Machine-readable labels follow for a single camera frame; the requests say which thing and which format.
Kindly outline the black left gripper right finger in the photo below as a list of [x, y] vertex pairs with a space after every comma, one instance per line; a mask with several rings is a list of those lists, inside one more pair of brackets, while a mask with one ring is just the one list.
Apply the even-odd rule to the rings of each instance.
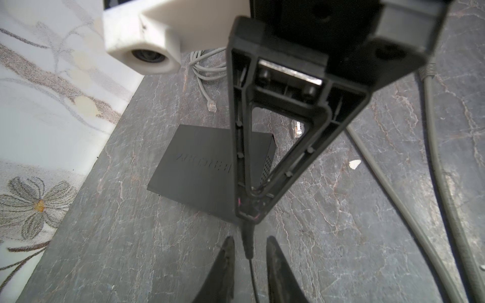
[[269, 302], [309, 303], [274, 236], [266, 240], [266, 271]]

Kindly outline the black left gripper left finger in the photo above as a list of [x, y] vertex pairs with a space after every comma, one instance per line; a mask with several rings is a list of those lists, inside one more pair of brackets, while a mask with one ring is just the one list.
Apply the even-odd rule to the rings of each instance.
[[193, 302], [229, 303], [234, 299], [235, 243], [228, 236]]

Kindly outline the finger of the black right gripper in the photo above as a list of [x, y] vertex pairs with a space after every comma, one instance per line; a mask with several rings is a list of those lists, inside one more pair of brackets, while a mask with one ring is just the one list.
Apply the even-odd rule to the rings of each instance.
[[367, 87], [327, 71], [326, 54], [240, 16], [227, 46], [235, 211], [257, 224], [368, 103]]

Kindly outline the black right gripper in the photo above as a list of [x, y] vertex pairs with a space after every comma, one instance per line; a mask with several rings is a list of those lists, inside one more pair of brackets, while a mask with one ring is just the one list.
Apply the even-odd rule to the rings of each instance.
[[379, 90], [424, 66], [450, 1], [251, 1], [263, 42]]

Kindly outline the small black adapter with cable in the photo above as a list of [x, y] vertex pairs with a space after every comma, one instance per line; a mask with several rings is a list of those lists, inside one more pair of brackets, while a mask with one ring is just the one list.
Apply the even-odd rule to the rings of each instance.
[[258, 296], [256, 276], [255, 276], [255, 270], [254, 270], [254, 266], [253, 266], [254, 231], [255, 231], [255, 225], [254, 224], [252, 224], [251, 222], [243, 222], [242, 223], [242, 227], [241, 227], [242, 244], [243, 244], [243, 248], [245, 250], [246, 259], [248, 260], [249, 266], [250, 266], [251, 283], [252, 283], [252, 287], [253, 287], [253, 295], [254, 295], [254, 298], [255, 298], [255, 302], [259, 303], [260, 299], [259, 299], [259, 296]]

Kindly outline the dark grey switch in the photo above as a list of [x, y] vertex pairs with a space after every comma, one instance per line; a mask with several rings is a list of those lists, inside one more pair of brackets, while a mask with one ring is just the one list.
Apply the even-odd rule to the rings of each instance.
[[234, 210], [231, 150], [230, 130], [181, 124], [147, 189], [239, 225], [240, 219]]

